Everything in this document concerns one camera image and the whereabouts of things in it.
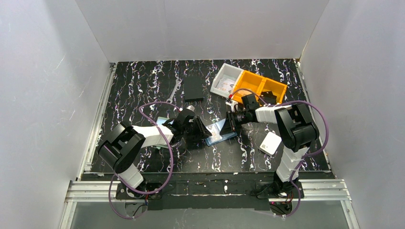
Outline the blue leather card holder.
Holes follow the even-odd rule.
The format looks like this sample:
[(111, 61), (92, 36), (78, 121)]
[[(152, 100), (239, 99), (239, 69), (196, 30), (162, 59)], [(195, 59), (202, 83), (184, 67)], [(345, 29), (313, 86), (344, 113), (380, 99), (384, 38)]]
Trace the blue leather card holder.
[(227, 139), (237, 136), (236, 132), (230, 132), (230, 133), (221, 135), (220, 131), (224, 124), (225, 124), (225, 119), (222, 119), (216, 123), (206, 126), (207, 130), (211, 133), (211, 136), (209, 136), (205, 139), (205, 143), (207, 146), (213, 146), (219, 142), (222, 142), (222, 141), (225, 141)]

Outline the VIP credit card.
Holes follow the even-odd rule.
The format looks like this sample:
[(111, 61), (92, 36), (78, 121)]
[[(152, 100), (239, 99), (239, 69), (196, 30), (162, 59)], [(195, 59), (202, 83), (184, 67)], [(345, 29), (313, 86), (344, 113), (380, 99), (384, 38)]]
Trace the VIP credit card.
[(207, 126), (207, 129), (210, 131), (211, 136), (208, 138), (208, 140), (211, 143), (217, 142), (219, 140), (222, 140), (222, 136), (220, 135), (220, 131), (216, 125), (210, 125)]

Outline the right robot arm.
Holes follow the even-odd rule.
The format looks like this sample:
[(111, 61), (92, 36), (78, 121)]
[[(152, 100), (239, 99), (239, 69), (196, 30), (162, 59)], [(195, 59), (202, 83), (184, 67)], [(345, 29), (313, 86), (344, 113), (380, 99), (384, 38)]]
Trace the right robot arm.
[(274, 106), (260, 105), (255, 94), (248, 94), (242, 97), (242, 104), (241, 111), (227, 111), (220, 134), (236, 131), (247, 123), (277, 124), (284, 149), (273, 185), (277, 188), (294, 185), (304, 155), (320, 135), (309, 110), (311, 103), (298, 100)]

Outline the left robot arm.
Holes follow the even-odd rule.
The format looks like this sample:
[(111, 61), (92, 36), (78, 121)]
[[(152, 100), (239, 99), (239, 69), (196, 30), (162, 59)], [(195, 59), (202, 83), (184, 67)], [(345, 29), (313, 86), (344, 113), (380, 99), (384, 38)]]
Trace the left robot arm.
[(99, 147), (98, 155), (126, 187), (136, 193), (146, 194), (146, 191), (137, 189), (144, 178), (134, 164), (141, 149), (158, 145), (171, 146), (182, 139), (198, 143), (211, 135), (200, 117), (185, 108), (176, 118), (168, 119), (160, 125), (135, 126), (119, 123)]

